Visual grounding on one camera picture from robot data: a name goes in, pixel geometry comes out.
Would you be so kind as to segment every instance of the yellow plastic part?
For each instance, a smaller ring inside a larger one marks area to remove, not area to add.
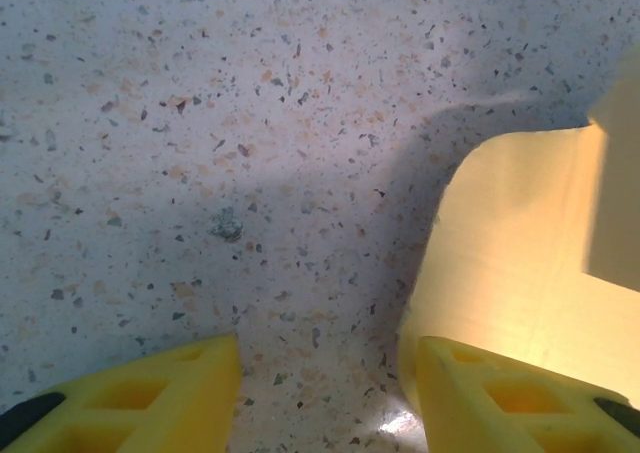
[[[241,378],[230,336],[100,371],[3,453],[223,453]]]
[[[456,341],[424,337],[417,385],[430,453],[621,453],[640,439],[594,398],[603,388]]]
[[[492,138],[456,171],[399,331],[399,379],[415,408],[414,356],[423,336],[619,391],[640,406],[633,354],[640,351],[640,292],[621,284],[640,278],[640,52],[630,55],[589,126]],[[616,125],[635,128],[635,136]],[[611,138],[628,142],[636,166],[627,159],[626,176],[603,167],[616,163],[606,155]],[[607,249],[606,232],[632,241]],[[614,265],[619,271],[603,260],[607,252],[614,261],[625,257]]]

